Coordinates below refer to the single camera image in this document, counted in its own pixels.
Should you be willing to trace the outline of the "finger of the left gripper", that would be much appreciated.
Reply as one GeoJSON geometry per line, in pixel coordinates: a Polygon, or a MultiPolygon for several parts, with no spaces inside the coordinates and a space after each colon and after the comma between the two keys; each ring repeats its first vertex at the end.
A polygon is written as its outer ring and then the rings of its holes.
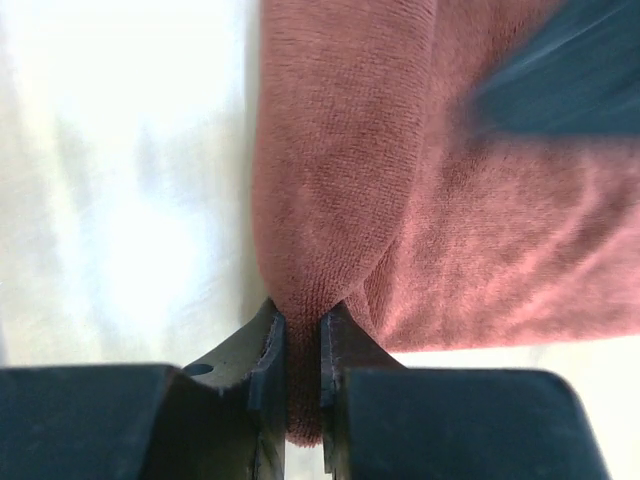
{"type": "Polygon", "coordinates": [[[540,136],[639,133],[639,4],[566,1],[473,96],[480,127],[540,136]]]}

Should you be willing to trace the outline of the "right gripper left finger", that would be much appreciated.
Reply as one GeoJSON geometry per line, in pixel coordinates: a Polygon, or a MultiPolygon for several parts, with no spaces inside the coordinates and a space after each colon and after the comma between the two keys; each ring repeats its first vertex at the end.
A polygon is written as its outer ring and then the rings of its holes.
{"type": "Polygon", "coordinates": [[[5,479],[280,479],[285,322],[271,301],[195,362],[5,368],[5,479]]]}

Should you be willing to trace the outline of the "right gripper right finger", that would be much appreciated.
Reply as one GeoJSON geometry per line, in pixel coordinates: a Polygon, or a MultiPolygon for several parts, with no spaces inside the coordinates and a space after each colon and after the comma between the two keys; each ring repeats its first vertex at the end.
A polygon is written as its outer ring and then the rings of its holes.
{"type": "Polygon", "coordinates": [[[605,479],[583,405],[543,370],[408,368],[338,305],[320,321],[325,470],[335,479],[605,479]]]}

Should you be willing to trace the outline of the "brown towel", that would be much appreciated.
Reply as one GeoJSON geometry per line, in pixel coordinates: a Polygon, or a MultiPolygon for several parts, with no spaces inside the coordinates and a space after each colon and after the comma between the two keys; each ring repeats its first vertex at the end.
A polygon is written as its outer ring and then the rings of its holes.
{"type": "Polygon", "coordinates": [[[288,437],[321,438],[319,319],[393,352],[639,331],[639,146],[466,142],[463,99],[552,1],[266,1],[255,250],[288,437]]]}

